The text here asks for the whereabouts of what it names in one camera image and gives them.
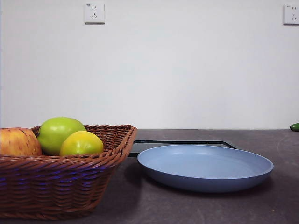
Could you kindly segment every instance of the plate rim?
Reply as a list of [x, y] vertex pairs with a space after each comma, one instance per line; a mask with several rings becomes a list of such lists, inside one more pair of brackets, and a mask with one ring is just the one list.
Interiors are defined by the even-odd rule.
[[[264, 172], [261, 172], [257, 175], [249, 175], [249, 176], [240, 176], [240, 177], [229, 177], [229, 178], [206, 178], [206, 177], [194, 177], [194, 176], [186, 176], [186, 175], [177, 175], [177, 174], [173, 174], [173, 173], [166, 173], [166, 172], [163, 172], [163, 171], [160, 171], [160, 170], [157, 170], [157, 169], [153, 169], [153, 168], [150, 168], [144, 164], [142, 164], [139, 160], [139, 157], [140, 155], [142, 156], [142, 154], [144, 152], [147, 152], [149, 150], [153, 150], [153, 149], [156, 149], [156, 148], [162, 148], [162, 147], [173, 147], [173, 146], [200, 146], [200, 147], [215, 147], [215, 148], [225, 148], [225, 149], [228, 149], [228, 150], [236, 150], [236, 151], [241, 151], [242, 153], [249, 153], [249, 154], [254, 154], [256, 156], [259, 156], [259, 157], [262, 157], [263, 159], [265, 159], [266, 161], [268, 161], [270, 163], [270, 168], [267, 169], [266, 171]], [[259, 155], [259, 154], [256, 154], [256, 153], [253, 153], [253, 152], [250, 152], [250, 151], [246, 151], [246, 150], [242, 150], [242, 149], [235, 149], [235, 148], [229, 148], [229, 147], [220, 147], [220, 146], [205, 146], [205, 145], [194, 145], [194, 144], [181, 144], [181, 145], [167, 145], [167, 146], [158, 146], [158, 147], [153, 147], [153, 148], [148, 148], [142, 152], [140, 152], [138, 155], [137, 155], [137, 161], [144, 167], [148, 168], [148, 169], [151, 169], [153, 171], [157, 171], [159, 173], [163, 173], [163, 174], [166, 174], [166, 175], [173, 175], [173, 176], [177, 176], [177, 177], [183, 177], [183, 178], [193, 178], [193, 179], [201, 179], [201, 180], [240, 180], [240, 179], [248, 179], [248, 178], [254, 178], [254, 177], [259, 177], [259, 176], [263, 176], [265, 174], [269, 174], [273, 169], [274, 169], [274, 164], [271, 160], [269, 160], [268, 158], [262, 156], [262, 155]]]

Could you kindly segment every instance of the wall socket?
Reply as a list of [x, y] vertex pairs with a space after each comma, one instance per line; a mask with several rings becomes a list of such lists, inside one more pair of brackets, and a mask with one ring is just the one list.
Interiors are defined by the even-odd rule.
[[85, 4], [85, 24], [105, 24], [105, 4], [103, 2]]
[[284, 5], [284, 24], [299, 25], [299, 4]]

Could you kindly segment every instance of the brown wicker basket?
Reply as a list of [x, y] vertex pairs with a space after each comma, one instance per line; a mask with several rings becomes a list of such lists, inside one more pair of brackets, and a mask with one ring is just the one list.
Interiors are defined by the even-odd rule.
[[[88, 215], [129, 155], [137, 129], [85, 126], [104, 152], [79, 156], [0, 157], [0, 218], [70, 219]], [[32, 130], [37, 135], [39, 127]]]

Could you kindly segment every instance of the basket rim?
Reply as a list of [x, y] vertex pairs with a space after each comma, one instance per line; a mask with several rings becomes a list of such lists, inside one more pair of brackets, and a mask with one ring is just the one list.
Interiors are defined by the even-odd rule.
[[88, 166], [89, 168], [98, 167], [113, 167], [122, 162], [129, 154], [131, 146], [133, 145], [134, 138], [137, 134], [137, 128], [132, 125], [85, 125], [86, 127], [107, 127], [107, 128], [122, 128], [127, 127], [128, 132], [123, 138], [122, 142], [115, 148], [104, 151], [100, 154], [78, 154], [78, 155], [40, 155], [40, 156], [12, 156], [2, 155], [0, 156], [0, 163], [6, 162], [9, 164], [8, 169], [16, 168], [16, 163], [27, 165], [28, 169], [34, 167], [34, 164], [39, 164], [42, 167], [48, 167], [50, 164], [65, 163], [66, 166], [72, 168], [80, 168], [81, 166]]

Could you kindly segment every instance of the red apple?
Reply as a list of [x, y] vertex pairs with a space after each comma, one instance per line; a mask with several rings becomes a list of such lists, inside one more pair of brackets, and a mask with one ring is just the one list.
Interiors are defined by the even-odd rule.
[[0, 156], [39, 156], [41, 145], [33, 131], [24, 127], [0, 129]]

